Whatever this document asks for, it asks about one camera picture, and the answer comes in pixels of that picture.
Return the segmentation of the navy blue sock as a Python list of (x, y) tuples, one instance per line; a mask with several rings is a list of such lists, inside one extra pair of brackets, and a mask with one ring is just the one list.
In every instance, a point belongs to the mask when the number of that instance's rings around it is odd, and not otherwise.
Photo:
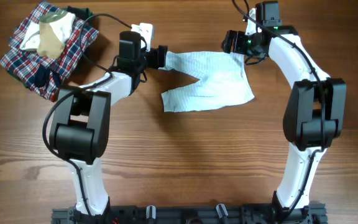
[(39, 65), (34, 75), (34, 85), (38, 88), (45, 86), (50, 80), (50, 75), (52, 75), (52, 79), (55, 82), (56, 87), (60, 88), (62, 85), (62, 81), (60, 79), (59, 74), (57, 72), (54, 72), (53, 70), (45, 68), (43, 65)]

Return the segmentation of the light blue striped shorts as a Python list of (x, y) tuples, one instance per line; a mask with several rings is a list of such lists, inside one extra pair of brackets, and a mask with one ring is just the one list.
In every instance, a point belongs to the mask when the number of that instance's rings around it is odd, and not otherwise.
[(245, 73), (244, 56), (224, 52), (166, 54), (163, 70), (175, 70), (198, 81), (161, 94), (165, 112), (217, 110), (254, 99)]

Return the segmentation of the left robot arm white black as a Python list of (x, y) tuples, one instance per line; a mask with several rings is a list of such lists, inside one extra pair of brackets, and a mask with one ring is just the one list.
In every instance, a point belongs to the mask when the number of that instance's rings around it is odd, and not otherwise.
[(65, 161), (76, 192), (74, 216), (90, 222), (109, 210), (109, 196), (101, 177), (101, 157), (109, 137), (111, 107), (145, 83), (145, 69), (165, 66), (168, 47), (152, 48), (138, 32), (119, 35), (119, 53), (99, 80), (60, 91), (44, 121), (48, 150)]

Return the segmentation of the tan sock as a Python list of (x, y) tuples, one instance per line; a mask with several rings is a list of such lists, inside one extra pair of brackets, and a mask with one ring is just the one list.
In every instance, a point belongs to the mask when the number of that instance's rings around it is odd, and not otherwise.
[(48, 57), (58, 59), (65, 45), (55, 35), (52, 27), (48, 23), (40, 23), (40, 44), (37, 48), (37, 53), (40, 57)]

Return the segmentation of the dark green folded garment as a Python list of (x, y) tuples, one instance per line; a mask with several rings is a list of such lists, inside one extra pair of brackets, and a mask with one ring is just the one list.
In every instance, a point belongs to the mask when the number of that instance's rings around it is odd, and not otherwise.
[(76, 22), (78, 19), (85, 21), (93, 15), (93, 13), (91, 12), (91, 10), (89, 8), (77, 8), (77, 7), (67, 6), (67, 7), (62, 8), (62, 10), (74, 14), (76, 17), (74, 19), (74, 22)]

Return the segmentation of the red blue plaid shirt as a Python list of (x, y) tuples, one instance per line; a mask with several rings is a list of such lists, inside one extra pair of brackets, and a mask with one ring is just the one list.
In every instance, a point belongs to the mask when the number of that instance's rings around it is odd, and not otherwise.
[(0, 65), (25, 88), (54, 101), (99, 31), (84, 21), (88, 8), (59, 8), (42, 1), (9, 38)]

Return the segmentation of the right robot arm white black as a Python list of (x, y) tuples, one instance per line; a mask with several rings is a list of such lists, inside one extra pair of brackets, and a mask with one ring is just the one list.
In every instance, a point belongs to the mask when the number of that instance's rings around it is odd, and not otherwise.
[(277, 1), (263, 1), (253, 9), (236, 10), (250, 32), (230, 30), (221, 48), (246, 57), (246, 65), (270, 58), (291, 88), (283, 132), (289, 152), (281, 184), (273, 195), (276, 218), (289, 222), (310, 210), (310, 188), (319, 162), (341, 135), (346, 103), (346, 83), (331, 78), (307, 53), (293, 26), (283, 25)]

